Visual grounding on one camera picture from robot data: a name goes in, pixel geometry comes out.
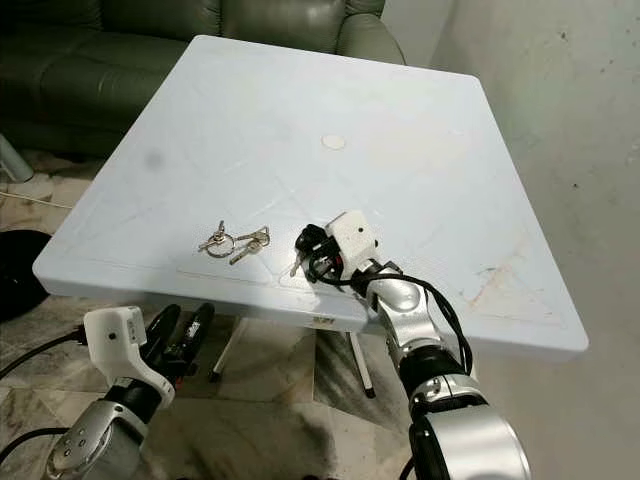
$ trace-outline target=white table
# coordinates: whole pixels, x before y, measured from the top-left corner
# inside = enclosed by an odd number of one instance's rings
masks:
[[[289,276],[300,230],[349,209],[474,347],[586,348],[477,79],[215,37],[190,44],[34,271],[60,295],[367,331],[351,294]],[[268,225],[271,245],[233,267],[197,253],[221,219]]]

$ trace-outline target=black cable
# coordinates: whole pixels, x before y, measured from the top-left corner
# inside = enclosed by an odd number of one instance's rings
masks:
[[[37,354],[44,352],[45,350],[49,350],[51,347],[55,347],[56,345],[60,345],[61,343],[68,342],[68,341],[71,341],[71,340],[76,340],[76,341],[78,341],[79,343],[81,343],[83,345],[87,344],[86,343],[87,342],[87,337],[86,337],[86,334],[84,332],[84,325],[80,325],[73,332],[70,332],[70,333],[67,333],[66,335],[63,335],[63,336],[58,337],[58,338],[55,338],[55,339],[51,340],[50,342],[47,342],[47,343],[45,343],[43,345],[40,345],[39,347],[34,348],[33,350],[29,350],[27,353],[25,353],[21,357],[15,359],[9,365],[7,365],[2,370],[0,370],[0,380],[2,380],[4,377],[6,377],[7,374],[9,372],[11,372],[11,370],[13,370],[14,368],[22,365],[24,362],[29,360],[31,357],[34,357]]]
[[[27,440],[44,435],[62,435],[63,433],[66,433],[67,430],[69,429],[66,427],[39,428],[37,430],[33,430],[31,432],[20,435],[13,442],[2,449],[2,452],[0,452],[0,465],[2,465],[2,462],[6,460],[11,452],[13,452],[19,445],[26,442]]]
[[[402,472],[400,472],[400,476],[398,477],[398,480],[407,480],[407,478],[409,478],[409,474],[411,473],[411,470],[413,470],[415,462],[413,461],[413,457],[411,457],[406,465],[404,466],[404,468],[402,469]]]
[[[431,293],[436,304],[438,305],[438,308],[440,309],[440,312],[442,312],[442,316],[453,330],[453,333],[455,333],[456,335],[460,352],[460,363],[467,375],[471,374],[471,369],[473,368],[473,352],[471,351],[471,346],[469,345],[469,342],[462,332],[462,327],[460,326],[458,315],[456,314],[455,310],[446,299],[446,297],[442,295],[442,293],[440,293],[437,288],[435,288],[425,280],[400,273],[374,273],[371,275],[364,274],[357,277],[352,277],[349,280],[335,280],[326,278],[325,276],[320,275],[315,269],[315,262],[320,258],[321,255],[324,254],[322,250],[322,248],[315,250],[309,257],[309,273],[319,282],[336,287],[353,287],[354,285],[363,283],[367,284],[374,280],[403,280],[405,282],[416,284],[422,287],[425,292]]]

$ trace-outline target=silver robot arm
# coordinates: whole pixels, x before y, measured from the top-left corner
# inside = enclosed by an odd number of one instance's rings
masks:
[[[214,309],[202,305],[174,336],[180,308],[165,308],[145,330],[137,307],[85,315],[89,353],[110,389],[93,402],[51,451],[43,480],[125,480],[133,476],[159,408],[170,405],[176,381],[192,370]]]
[[[405,280],[411,277],[393,263],[380,265],[376,246],[358,211],[342,214],[324,229],[309,225],[296,241],[299,263],[310,281],[351,286],[384,326],[389,354],[409,398],[416,477],[529,480],[518,438],[469,375],[470,358],[462,362],[464,368],[447,346],[429,315],[426,289]],[[470,357],[470,348],[466,354],[460,350],[459,356]]]

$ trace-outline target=green sofa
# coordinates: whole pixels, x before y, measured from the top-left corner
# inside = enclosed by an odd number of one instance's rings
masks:
[[[0,0],[0,132],[106,157],[194,35],[404,63],[384,0]]]

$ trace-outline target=tiled floor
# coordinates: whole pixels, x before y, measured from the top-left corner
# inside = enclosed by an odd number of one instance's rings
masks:
[[[99,163],[73,164],[45,154],[27,158],[39,173],[0,190],[73,205]],[[68,210],[0,197],[0,231],[53,233]],[[0,324],[0,366],[59,336],[109,302],[49,297]],[[143,306],[146,318],[157,307]],[[222,381],[207,368],[234,320],[215,322],[171,407],[154,417],[136,479],[390,479],[409,456],[406,396],[384,341],[361,336],[377,398],[362,391],[349,344],[339,333],[253,320],[232,351]],[[34,357],[0,382],[0,446],[40,427],[69,426],[107,388],[86,347],[64,344]],[[39,479],[52,438],[29,441],[3,464],[2,479]]]

